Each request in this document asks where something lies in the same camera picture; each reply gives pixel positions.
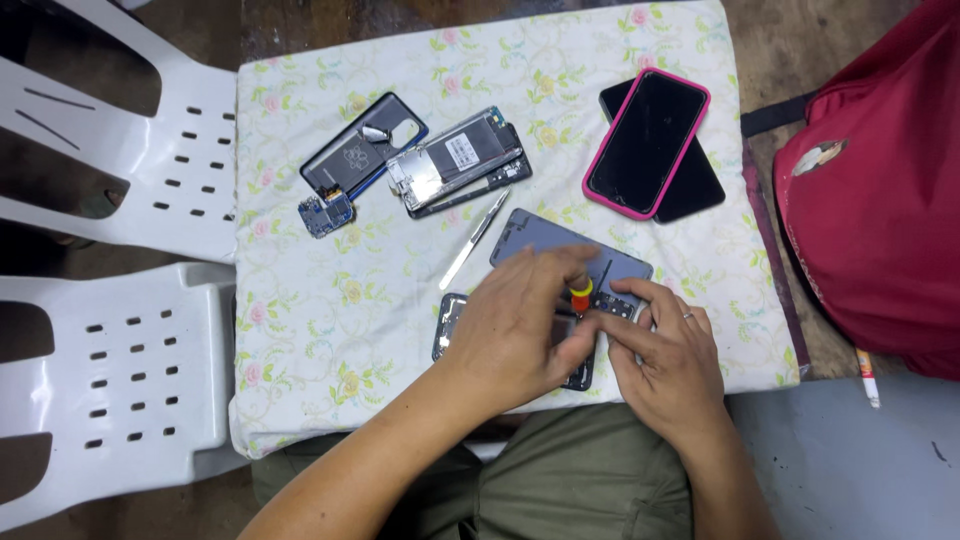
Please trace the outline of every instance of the olive green pants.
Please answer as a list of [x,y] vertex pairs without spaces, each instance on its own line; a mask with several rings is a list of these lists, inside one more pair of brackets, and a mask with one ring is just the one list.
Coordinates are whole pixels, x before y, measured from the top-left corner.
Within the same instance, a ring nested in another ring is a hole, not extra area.
[[[346,436],[300,442],[253,463],[266,504]],[[689,539],[690,491],[677,453],[624,404],[531,414],[484,465],[463,446],[411,485],[380,538]]]

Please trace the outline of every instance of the floral tablecloth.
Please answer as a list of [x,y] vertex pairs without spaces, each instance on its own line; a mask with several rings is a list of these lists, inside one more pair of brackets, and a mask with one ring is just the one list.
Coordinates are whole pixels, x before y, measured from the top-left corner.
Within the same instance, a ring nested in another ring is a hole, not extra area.
[[[727,201],[660,226],[588,201],[580,181],[607,123],[597,96],[645,66],[706,86],[697,134]],[[312,238],[297,213],[298,168],[371,101],[395,92],[432,133],[497,105],[533,165],[448,290],[491,270],[497,232],[521,207],[649,261],[655,279],[704,306],[727,392],[799,382],[783,310],[741,177],[739,93],[715,0],[566,12],[350,43],[249,63],[238,87],[236,396],[238,452],[259,458],[354,429],[430,366],[437,283],[497,193],[410,219],[385,180],[356,221]],[[620,400],[606,351],[587,392],[534,410]]]

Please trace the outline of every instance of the white plastic chair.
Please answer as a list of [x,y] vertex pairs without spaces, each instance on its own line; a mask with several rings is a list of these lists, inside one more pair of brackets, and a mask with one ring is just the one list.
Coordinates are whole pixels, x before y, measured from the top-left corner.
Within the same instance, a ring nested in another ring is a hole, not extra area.
[[229,440],[234,271],[178,263],[88,282],[0,277],[43,308],[55,351],[0,364],[0,437],[49,432],[46,474],[0,505],[0,530],[73,504],[245,464]]
[[148,118],[0,59],[0,126],[131,184],[105,219],[5,197],[0,217],[232,263],[236,73],[190,60],[107,0],[57,1],[152,63],[160,103]]

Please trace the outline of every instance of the red backpack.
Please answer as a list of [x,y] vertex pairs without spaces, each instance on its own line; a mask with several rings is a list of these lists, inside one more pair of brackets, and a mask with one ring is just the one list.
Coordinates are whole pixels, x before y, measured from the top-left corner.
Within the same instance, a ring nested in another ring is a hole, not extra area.
[[810,289],[857,347],[960,380],[960,0],[926,0],[806,121],[774,185]]

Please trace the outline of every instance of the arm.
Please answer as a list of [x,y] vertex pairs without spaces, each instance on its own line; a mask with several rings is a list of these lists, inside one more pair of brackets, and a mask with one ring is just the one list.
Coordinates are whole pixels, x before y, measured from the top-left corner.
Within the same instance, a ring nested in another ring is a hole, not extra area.
[[470,295],[444,356],[362,428],[281,490],[240,535],[374,538],[413,480],[474,428],[563,383],[594,346],[597,322],[550,347],[564,288],[586,286],[576,246],[505,261]]
[[[723,378],[707,313],[645,280],[611,282],[650,302],[636,324],[591,312],[611,338],[624,400],[680,455],[690,480],[698,540],[779,539],[750,460],[723,405]],[[685,313],[693,316],[684,318]],[[652,332],[652,325],[657,331]],[[638,364],[635,353],[643,358]]]

